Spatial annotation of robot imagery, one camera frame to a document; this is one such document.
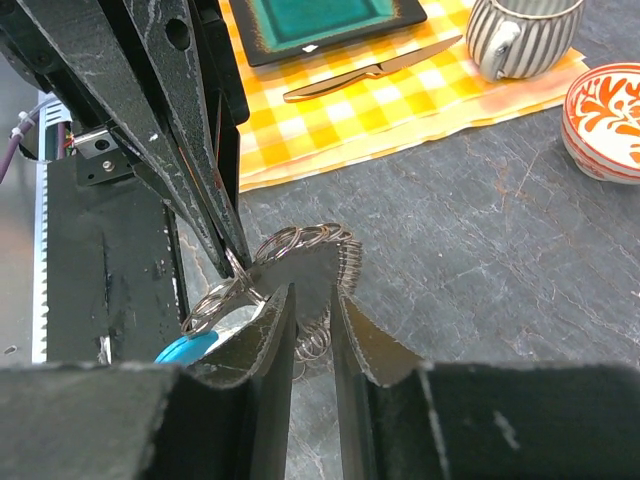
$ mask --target green glazed plate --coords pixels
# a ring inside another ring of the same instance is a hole
[[[418,0],[231,0],[249,65],[427,19]]]

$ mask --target butter knife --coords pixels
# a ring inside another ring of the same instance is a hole
[[[427,47],[419,48],[404,55],[394,57],[384,62],[374,63],[373,65],[367,65],[366,67],[358,68],[351,72],[343,73],[337,77],[331,77],[326,80],[321,80],[306,87],[297,88],[291,90],[283,95],[284,101],[287,103],[300,102],[302,100],[309,100],[311,98],[317,98],[327,93],[340,90],[352,83],[359,82],[365,78],[380,78],[386,75],[402,70],[403,68],[415,65],[418,62],[422,62],[428,58],[444,52],[447,48],[457,43],[462,38],[462,35],[442,40],[441,42],[434,43]]]

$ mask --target striped mug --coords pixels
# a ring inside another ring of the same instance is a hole
[[[586,0],[476,0],[467,47],[490,82],[549,70],[569,50]]]

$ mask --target mug handle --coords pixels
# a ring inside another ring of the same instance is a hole
[[[493,32],[487,45],[487,50],[480,60],[480,73],[490,82],[497,82],[504,77],[500,69],[504,67],[509,49],[520,36],[521,30],[517,23],[504,21]]]

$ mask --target orange patterned bowl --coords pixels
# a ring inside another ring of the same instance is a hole
[[[590,177],[640,185],[640,64],[604,65],[580,76],[564,101],[562,139]]]

